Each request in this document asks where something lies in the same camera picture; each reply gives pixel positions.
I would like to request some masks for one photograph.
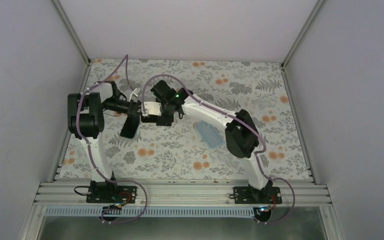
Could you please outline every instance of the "blue phone case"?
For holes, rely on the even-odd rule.
[[[223,144],[223,138],[217,130],[206,121],[200,121],[195,124],[196,130],[202,136],[210,149],[215,149]]]

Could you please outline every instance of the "wall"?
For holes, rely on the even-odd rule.
[[[326,1],[286,69],[345,238],[384,239],[384,1]]]
[[[90,58],[283,62],[317,0],[60,2]]]
[[[20,236],[85,69],[50,1],[0,1],[0,239]]]

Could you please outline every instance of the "purple cable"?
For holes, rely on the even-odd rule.
[[[126,54],[126,56],[124,56],[123,60],[121,60],[120,64],[114,69],[114,71],[109,75],[107,76],[103,81],[91,86],[91,87],[88,87],[84,92],[81,93],[81,96],[80,96],[80,101],[79,101],[79,104],[78,104],[78,108],[77,108],[77,114],[76,114],[76,117],[75,117],[75,124],[76,124],[76,130],[77,130],[77,134],[81,137],[81,139],[83,139],[86,143],[87,143],[87,151],[89,153],[89,157],[90,157],[90,162],[92,164],[92,167],[93,169],[96,170],[96,172],[101,176],[101,178],[103,178],[104,180],[110,182],[110,183],[133,183],[133,184],[136,184],[138,185],[142,191],[143,191],[143,194],[145,195],[145,206],[143,207],[142,211],[139,213],[139,215],[133,217],[133,218],[130,218],[128,220],[124,220],[124,221],[116,221],[116,222],[112,222],[112,221],[106,221],[104,220],[104,214],[106,213],[106,211],[103,211],[101,216],[100,216],[100,219],[102,220],[103,223],[113,223],[113,224],[124,224],[124,223],[128,223],[128,222],[132,222],[138,218],[140,218],[144,213],[145,211],[147,210],[147,207],[148,207],[148,195],[147,195],[147,191],[145,190],[144,186],[142,184],[140,184],[139,182],[137,181],[133,181],[133,180],[118,180],[118,181],[114,181],[114,180],[111,180],[107,177],[105,177],[101,171],[99,171],[97,165],[95,164],[95,161],[92,157],[92,148],[91,148],[91,145],[90,145],[90,142],[89,140],[82,134],[82,132],[80,131],[80,112],[81,112],[81,109],[82,109],[82,105],[83,105],[83,100],[85,99],[85,95],[87,92],[91,92],[91,90],[95,89],[95,88],[98,88],[101,84],[107,82],[110,77],[112,75],[114,75],[116,73],[116,71],[121,67],[121,65],[124,63],[124,61],[126,61],[126,80],[127,80],[127,83],[128,85],[130,86],[130,88],[132,88],[132,86],[130,85],[129,83],[129,78],[127,77],[127,61],[128,61],[128,58],[129,58],[129,55]]]
[[[185,84],[183,84],[182,81],[180,81],[177,77],[172,76],[172,75],[168,75],[168,74],[159,74],[159,75],[155,75],[155,76],[151,77],[151,78],[145,83],[145,85],[143,86],[143,90],[142,90],[142,113],[145,112],[145,90],[146,90],[146,87],[148,86],[148,84],[149,84],[152,80],[154,80],[154,79],[156,79],[156,78],[159,78],[159,77],[167,77],[167,78],[172,78],[172,79],[176,80],[176,81],[177,81],[177,82],[184,88],[184,90],[185,90],[186,93],[189,95],[189,97],[191,97],[193,100],[195,100],[195,102],[198,102],[198,103],[200,103],[202,106],[204,106],[204,107],[206,107],[206,108],[208,108],[208,109],[211,109],[211,110],[213,110],[213,111],[215,111],[215,112],[217,112],[217,113],[219,113],[219,114],[225,115],[226,117],[229,117],[229,118],[231,118],[231,119],[237,121],[237,122],[240,123],[242,126],[246,127],[248,130],[250,130],[250,131],[251,131],[251,132],[252,132],[252,133],[253,133],[253,134],[260,140],[260,142],[262,143],[262,147],[263,147],[263,149],[260,150],[260,151],[256,151],[256,152],[254,152],[254,154],[255,154],[255,159],[256,159],[256,161],[257,161],[259,171],[260,171],[261,174],[262,174],[266,179],[268,179],[268,180],[271,180],[271,181],[282,180],[282,181],[284,181],[284,182],[289,186],[290,190],[292,191],[292,207],[290,208],[289,212],[288,212],[285,216],[283,216],[282,218],[280,218],[280,219],[278,219],[278,220],[276,220],[276,221],[272,221],[272,222],[270,222],[270,223],[265,222],[265,224],[274,224],[274,223],[278,223],[278,222],[280,222],[280,221],[282,221],[282,220],[285,220],[287,217],[289,217],[289,215],[292,213],[292,211],[293,211],[293,209],[294,209],[294,207],[295,207],[296,196],[295,196],[294,189],[292,188],[292,185],[291,185],[286,179],[284,179],[284,178],[282,178],[282,177],[271,178],[271,177],[267,176],[267,175],[264,173],[263,168],[262,168],[261,163],[260,163],[260,159],[259,159],[259,157],[258,157],[258,154],[262,154],[262,153],[264,153],[264,152],[267,150],[266,141],[265,141],[265,139],[264,139],[264,138],[263,138],[257,131],[255,131],[251,126],[249,126],[248,124],[246,124],[244,121],[242,121],[242,120],[240,120],[239,118],[237,118],[237,117],[235,117],[235,116],[232,116],[232,115],[230,115],[230,114],[226,114],[225,112],[223,112],[223,111],[221,111],[221,110],[219,110],[219,109],[217,109],[217,108],[215,108],[215,107],[213,107],[213,106],[210,106],[210,105],[206,104],[205,102],[200,102],[200,100],[198,100],[198,99],[197,99],[197,98],[196,98],[196,97],[195,97],[195,96],[194,96],[194,95],[193,95],[193,94],[186,88]]]

